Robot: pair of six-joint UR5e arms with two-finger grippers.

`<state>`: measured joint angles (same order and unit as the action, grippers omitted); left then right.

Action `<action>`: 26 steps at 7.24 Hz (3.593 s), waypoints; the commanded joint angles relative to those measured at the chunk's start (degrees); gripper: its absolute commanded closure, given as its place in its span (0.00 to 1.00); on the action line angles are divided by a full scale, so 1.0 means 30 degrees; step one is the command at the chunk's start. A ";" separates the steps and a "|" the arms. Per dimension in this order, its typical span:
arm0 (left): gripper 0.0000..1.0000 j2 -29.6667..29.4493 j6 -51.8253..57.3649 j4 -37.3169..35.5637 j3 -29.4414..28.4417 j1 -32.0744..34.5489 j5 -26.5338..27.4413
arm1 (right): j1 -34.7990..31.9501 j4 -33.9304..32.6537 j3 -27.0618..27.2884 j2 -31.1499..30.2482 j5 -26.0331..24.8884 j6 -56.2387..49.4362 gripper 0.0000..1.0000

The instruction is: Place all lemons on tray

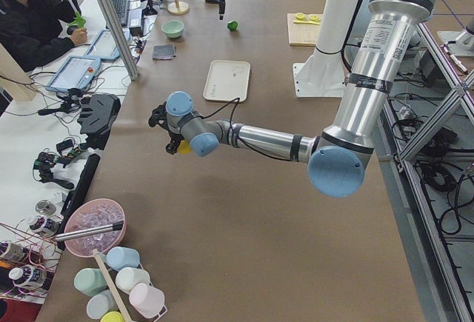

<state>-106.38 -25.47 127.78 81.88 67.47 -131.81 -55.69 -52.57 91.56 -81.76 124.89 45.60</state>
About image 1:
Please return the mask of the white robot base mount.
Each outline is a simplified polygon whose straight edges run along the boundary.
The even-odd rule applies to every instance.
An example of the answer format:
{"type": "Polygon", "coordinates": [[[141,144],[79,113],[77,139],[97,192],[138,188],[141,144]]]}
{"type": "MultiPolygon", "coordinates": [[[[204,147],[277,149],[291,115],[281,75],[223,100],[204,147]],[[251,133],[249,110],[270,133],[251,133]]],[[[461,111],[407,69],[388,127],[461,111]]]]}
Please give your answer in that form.
{"type": "Polygon", "coordinates": [[[299,98],[340,98],[345,89],[341,53],[359,0],[326,0],[313,54],[293,65],[299,98]]]}

